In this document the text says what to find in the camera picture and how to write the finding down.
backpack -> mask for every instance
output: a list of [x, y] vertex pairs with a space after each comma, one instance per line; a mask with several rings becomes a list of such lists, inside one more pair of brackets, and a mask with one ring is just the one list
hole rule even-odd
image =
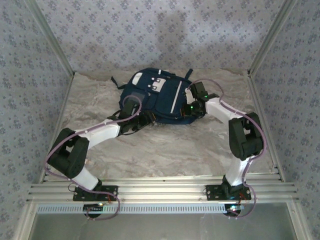
[[121, 110], [124, 98], [134, 95], [142, 102], [141, 112], [151, 112], [155, 116], [155, 122], [186, 125], [197, 119], [196, 116], [182, 116], [181, 113], [183, 104], [187, 103], [185, 89], [192, 83], [188, 80], [192, 71], [190, 69], [183, 78], [161, 69], [145, 68], [136, 72], [123, 86], [118, 86], [113, 77], [111, 80], [118, 89], [123, 89], [119, 101]]

wallpaper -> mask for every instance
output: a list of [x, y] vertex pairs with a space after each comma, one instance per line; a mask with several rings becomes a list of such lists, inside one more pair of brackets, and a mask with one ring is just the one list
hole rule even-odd
[[320, 239], [320, 2], [300, 0], [255, 75], [286, 180]]
[[76, 72], [248, 69], [282, 0], [37, 0]]
[[69, 77], [23, 0], [0, 1], [0, 239], [39, 179]]

patterned wallpaper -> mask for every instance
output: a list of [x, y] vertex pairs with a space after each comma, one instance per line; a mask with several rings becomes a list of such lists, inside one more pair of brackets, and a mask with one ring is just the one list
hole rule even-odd
[[58, 119], [69, 77], [23, 0], [0, 1], [0, 239], [9, 240]]
[[248, 69], [283, 0], [37, 0], [76, 72]]
[[288, 181], [320, 239], [320, 2], [300, 0], [255, 75]]

sandy floor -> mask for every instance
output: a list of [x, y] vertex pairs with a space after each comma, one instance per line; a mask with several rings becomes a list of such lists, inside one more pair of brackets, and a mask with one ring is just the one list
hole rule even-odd
[[[171, 70], [184, 76], [188, 70]], [[114, 72], [118, 82], [127, 82], [134, 72]], [[102, 122], [119, 109], [121, 90], [110, 81], [109, 74], [87, 77], [76, 73], [62, 127], [83, 129]], [[222, 69], [194, 70], [190, 79], [217, 80], [225, 90], [224, 100], [233, 107], [254, 111], [246, 78]], [[209, 82], [209, 93], [220, 94]], [[93, 147], [87, 154], [86, 167], [98, 178], [131, 178], [214, 175], [226, 173], [233, 155], [229, 149], [227, 126], [212, 116], [190, 125], [155, 125], [130, 135], [109, 139]], [[272, 168], [270, 154], [265, 154], [250, 169], [268, 173]]]

wire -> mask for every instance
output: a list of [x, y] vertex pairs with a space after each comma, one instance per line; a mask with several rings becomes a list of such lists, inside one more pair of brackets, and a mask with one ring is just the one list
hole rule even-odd
[[202, 190], [202, 194], [203, 194], [203, 195], [207, 195], [207, 191], [205, 191], [205, 190], [207, 190], [206, 187]]
[[241, 177], [241, 181], [242, 181], [243, 186], [249, 188], [251, 190], [252, 194], [253, 194], [253, 206], [252, 206], [252, 208], [246, 214], [244, 214], [242, 216], [237, 216], [237, 218], [244, 218], [246, 216], [249, 216], [252, 213], [252, 211], [255, 209], [256, 204], [257, 204], [257, 194], [256, 194], [254, 188], [251, 185], [246, 184], [246, 174], [247, 174], [247, 172], [248, 172], [248, 170], [250, 168], [250, 165], [252, 164], [253, 160], [255, 160], [255, 159], [261, 157], [263, 154], [265, 154], [265, 152], [267, 150], [267, 139], [266, 139], [266, 136], [264, 134], [264, 131], [261, 129], [261, 127], [251, 117], [249, 117], [249, 116], [247, 116], [247, 115], [245, 115], [245, 114], [243, 114], [241, 112], [238, 112], [236, 109], [233, 109], [233, 108], [227, 106], [225, 104], [225, 102], [222, 101], [222, 98], [225, 95], [225, 91], [220, 86], [220, 84], [218, 82], [216, 82], [215, 80], [209, 79], [209, 78], [201, 78], [201, 79], [198, 79], [198, 80], [194, 81], [193, 83], [191, 83], [188, 86], [188, 89], [190, 88], [191, 85], [193, 85], [195, 83], [198, 83], [198, 82], [202, 82], [202, 81], [209, 81], [209, 82], [212, 82], [215, 85], [217, 85], [219, 87], [219, 89], [221, 90], [221, 92], [222, 92], [222, 94], [221, 94], [221, 96], [219, 98], [219, 103], [221, 104], [221, 106], [223, 106], [228, 111], [230, 111], [230, 112], [232, 112], [234, 114], [238, 114], [241, 117], [244, 117], [245, 119], [247, 119], [249, 122], [251, 122], [258, 129], [258, 131], [259, 131], [259, 133], [261, 134], [261, 137], [262, 137], [262, 145], [263, 145], [262, 151], [258, 155], [253, 156], [248, 160], [248, 162], [247, 162], [247, 164], [246, 164], [246, 166], [245, 166], [245, 168], [243, 170], [242, 177]]
[[72, 183], [70, 183], [70, 184], [68, 185], [68, 190], [69, 190], [70, 192], [72, 192], [72, 193], [75, 193], [76, 191], [70, 190], [70, 186], [71, 186], [72, 184], [74, 184], [74, 183], [72, 182]]
[[116, 199], [116, 201], [118, 202], [118, 206], [117, 206], [117, 209], [116, 209], [116, 211], [115, 211], [114, 214], [112, 214], [111, 216], [107, 216], [107, 217], [91, 218], [91, 217], [89, 217], [89, 215], [88, 215], [88, 213], [87, 213], [86, 216], [87, 216], [88, 220], [102, 221], [102, 220], [108, 220], [108, 219], [114, 218], [114, 217], [118, 214], [118, 212], [120, 211], [120, 199], [119, 199], [115, 194], [113, 194], [113, 193], [111, 193], [111, 192], [107, 192], [107, 191], [94, 191], [94, 190], [87, 189], [86, 187], [79, 185], [77, 182], [75, 182], [74, 180], [72, 180], [72, 179], [70, 179], [70, 178], [68, 178], [68, 177], [66, 177], [66, 176], [64, 176], [64, 175], [56, 174], [56, 173], [50, 171], [50, 170], [48, 169], [48, 166], [47, 166], [48, 160], [50, 159], [50, 157], [54, 154], [54, 152], [55, 152], [56, 150], [58, 150], [65, 142], [71, 140], [71, 139], [74, 138], [75, 136], [82, 135], [82, 134], [87, 134], [87, 133], [89, 133], [89, 132], [91, 132], [91, 131], [93, 131], [93, 130], [102, 128], [102, 127], [104, 127], [104, 126], [106, 126], [106, 125], [125, 122], [125, 121], [131, 120], [131, 119], [133, 119], [135, 116], [137, 116], [137, 115], [140, 113], [141, 108], [142, 108], [142, 102], [141, 102], [141, 100], [140, 100], [138, 97], [136, 97], [136, 96], [134, 96], [134, 95], [128, 95], [128, 96], [126, 96], [126, 97], [123, 99], [122, 105], [124, 105], [126, 99], [127, 99], [127, 98], [130, 98], [130, 97], [133, 97], [133, 98], [137, 99], [138, 102], [139, 102], [139, 108], [138, 108], [138, 110], [137, 110], [132, 116], [130, 116], [130, 117], [128, 117], [128, 118], [125, 118], [125, 119], [120, 119], [120, 120], [115, 120], [115, 121], [109, 121], [109, 122], [102, 122], [102, 123], [100, 123], [100, 124], [98, 124], [98, 125], [96, 125], [96, 126], [92, 126], [92, 127], [89, 127], [89, 128], [87, 128], [87, 129], [85, 129], [85, 130], [75, 132], [74, 134], [71, 134], [70, 136], [66, 137], [64, 140], [62, 140], [61, 142], [59, 142], [59, 143], [48, 153], [48, 155], [47, 155], [47, 156], [45, 157], [45, 159], [44, 159], [44, 167], [43, 167], [43, 168], [44, 168], [44, 170], [45, 170], [48, 174], [51, 174], [51, 175], [56, 176], [56, 177], [61, 178], [61, 179], [68, 180], [68, 181], [72, 182], [73, 184], [75, 184], [76, 186], [78, 186], [79, 188], [81, 188], [82, 190], [84, 190], [84, 191], [86, 191], [86, 192], [88, 192], [88, 193], [92, 193], [92, 194], [105, 194], [105, 195], [107, 195], [107, 196], [111, 196], [111, 197], [114, 197], [114, 198]]
[[247, 206], [247, 199], [246, 199], [246, 197], [245, 197], [241, 192], [239, 193], [239, 195], [240, 195], [240, 202], [239, 202], [239, 204], [241, 203], [241, 200], [244, 199], [244, 200], [245, 200], [244, 207], [246, 207], [246, 206]]
[[133, 131], [133, 132], [130, 132], [130, 133], [124, 133], [124, 134], [122, 134], [123, 136], [128, 136], [128, 135], [132, 135], [132, 134], [135, 134], [135, 133], [137, 133], [137, 132], [139, 132], [141, 129], [143, 129], [143, 128], [145, 128], [146, 126], [148, 126], [149, 125], [149, 123], [147, 124], [147, 125], [144, 125], [143, 127], [141, 127], [141, 128], [138, 128], [137, 130], [135, 130], [135, 131]]

